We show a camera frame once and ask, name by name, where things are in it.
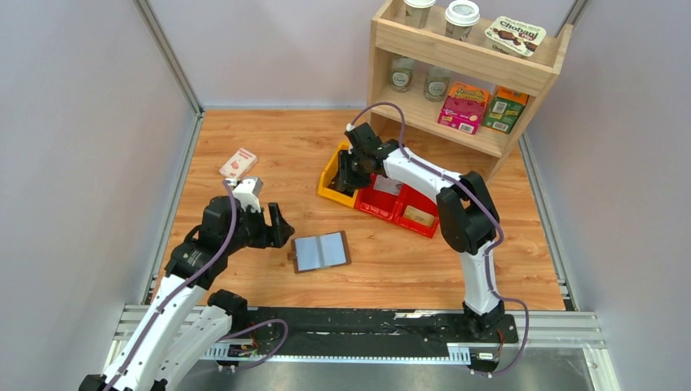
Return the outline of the brown leather card holder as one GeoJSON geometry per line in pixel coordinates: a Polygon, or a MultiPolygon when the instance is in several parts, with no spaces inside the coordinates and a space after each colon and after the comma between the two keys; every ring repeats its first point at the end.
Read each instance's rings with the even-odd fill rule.
{"type": "Polygon", "coordinates": [[[293,239],[288,260],[293,263],[296,274],[326,270],[352,263],[344,231],[293,239]]]}

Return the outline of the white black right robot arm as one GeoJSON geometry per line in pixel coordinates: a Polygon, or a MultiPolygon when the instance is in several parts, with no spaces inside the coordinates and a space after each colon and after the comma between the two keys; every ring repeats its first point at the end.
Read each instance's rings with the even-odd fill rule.
{"type": "Polygon", "coordinates": [[[500,219],[482,176],[433,165],[398,140],[382,141],[367,123],[347,125],[345,136],[350,146],[338,155],[332,181],[336,190],[364,189],[377,174],[434,202],[442,237],[460,257],[468,327],[477,333],[493,329],[504,315],[504,302],[495,290],[492,248],[500,219]]]}

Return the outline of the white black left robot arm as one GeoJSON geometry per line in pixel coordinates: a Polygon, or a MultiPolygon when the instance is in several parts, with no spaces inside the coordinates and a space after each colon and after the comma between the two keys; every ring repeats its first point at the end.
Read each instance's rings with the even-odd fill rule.
{"type": "Polygon", "coordinates": [[[282,248],[294,234],[277,203],[263,208],[237,195],[214,197],[201,223],[171,253],[156,297],[117,359],[100,375],[88,375],[81,390],[171,390],[214,343],[245,336],[269,321],[251,325],[247,301],[219,290],[186,330],[181,326],[228,257],[243,248],[282,248]]]}

